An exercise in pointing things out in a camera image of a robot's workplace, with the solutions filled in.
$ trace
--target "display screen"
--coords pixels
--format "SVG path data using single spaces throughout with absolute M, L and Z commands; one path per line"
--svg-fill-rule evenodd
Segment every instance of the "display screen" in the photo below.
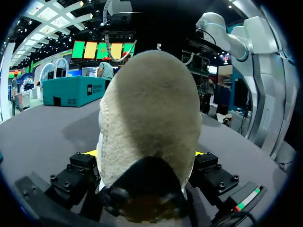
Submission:
M 112 54 L 112 56 L 115 59 L 120 59 L 121 58 L 121 54 L 122 54 L 122 45 L 121 43 L 118 44 L 112 44 L 112 48 L 110 49 L 110 52 Z
M 83 58 L 94 59 L 96 55 L 96 48 L 97 48 L 96 42 L 87 42 Z
M 106 50 L 106 44 L 105 43 L 99 43 L 98 51 L 97 51 L 97 59 L 102 59 L 108 57 L 108 53 Z
M 82 58 L 84 51 L 84 41 L 75 41 L 74 48 L 72 50 L 72 58 Z
M 132 48 L 133 44 L 124 44 L 123 52 L 128 52 Z M 131 55 L 134 54 L 134 47 L 131 50 Z
M 84 59 L 103 59 L 108 57 L 108 52 L 105 43 L 87 42 L 86 47 L 84 41 L 75 41 L 74 48 L 72 50 L 71 58 L 82 58 L 84 52 Z M 123 52 L 128 52 L 133 46 L 133 43 L 113 43 L 110 44 L 110 52 L 115 59 L 120 59 Z M 131 50 L 131 55 L 134 54 L 134 48 Z

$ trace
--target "table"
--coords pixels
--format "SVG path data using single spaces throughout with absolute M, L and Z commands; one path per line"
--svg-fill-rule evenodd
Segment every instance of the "table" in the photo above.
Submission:
M 32 171 L 48 181 L 51 174 L 66 167 L 71 155 L 96 149 L 99 102 L 81 108 L 40 105 L 3 122 L 0 150 L 4 161 L 0 170 L 8 183 L 12 185 Z M 240 176 L 240 185 L 254 181 L 267 187 L 267 193 L 251 212 L 259 219 L 282 189 L 286 174 L 249 140 L 212 118 L 204 115 L 202 118 L 197 151 L 210 151 L 218 156 L 224 169 Z M 199 206 L 213 218 L 217 209 L 200 191 L 197 193 L 202 200 Z M 240 226 L 250 224 L 246 219 Z

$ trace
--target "person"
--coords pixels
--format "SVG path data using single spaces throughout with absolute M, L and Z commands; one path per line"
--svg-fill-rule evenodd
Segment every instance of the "person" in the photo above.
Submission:
M 103 58 L 103 62 L 100 63 L 99 65 L 99 71 L 97 74 L 97 77 L 102 77 L 105 78 L 105 89 L 107 89 L 110 81 L 114 77 L 114 69 L 113 67 L 109 64 L 109 57 Z
M 127 55 L 127 52 L 124 52 L 124 53 L 122 54 L 122 57 L 124 57 L 125 55 Z M 120 69 L 122 66 L 124 66 L 124 65 L 129 61 L 130 58 L 131 58 L 131 54 L 129 53 L 129 54 L 124 58 L 123 64 L 122 64 L 122 65 L 118 65 L 119 69 Z
M 23 112 L 23 108 L 21 107 L 19 98 L 18 98 L 18 84 L 17 84 L 17 76 L 18 70 L 15 71 L 14 78 L 11 81 L 11 89 L 12 89 L 12 115 L 15 116 L 15 109 L 17 108 L 20 112 Z
M 202 81 L 204 87 L 207 87 L 206 94 L 203 96 L 202 112 L 208 114 L 210 109 L 210 98 L 214 94 L 214 83 L 211 79 L 202 79 Z

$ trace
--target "green screen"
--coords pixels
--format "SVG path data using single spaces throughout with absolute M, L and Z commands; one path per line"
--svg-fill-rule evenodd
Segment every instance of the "green screen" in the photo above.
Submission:
M 106 50 L 106 44 L 105 43 L 99 43 L 98 46 L 98 52 L 97 52 L 97 59 L 102 59 L 108 56 L 107 50 Z
M 132 48 L 133 44 L 124 44 L 123 52 L 128 52 Z
M 84 45 L 85 45 L 84 41 L 75 41 L 71 58 L 82 58 L 83 51 L 84 51 Z

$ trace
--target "white pillar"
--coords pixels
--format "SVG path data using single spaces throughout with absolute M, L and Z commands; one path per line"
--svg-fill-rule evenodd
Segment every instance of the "white pillar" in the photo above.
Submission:
M 1 71 L 1 84 L 0 84 L 0 106 L 3 120 L 10 118 L 9 113 L 9 99 L 8 99 L 8 83 L 9 83 L 9 65 L 13 55 L 15 43 L 9 43 L 3 54 L 3 65 Z

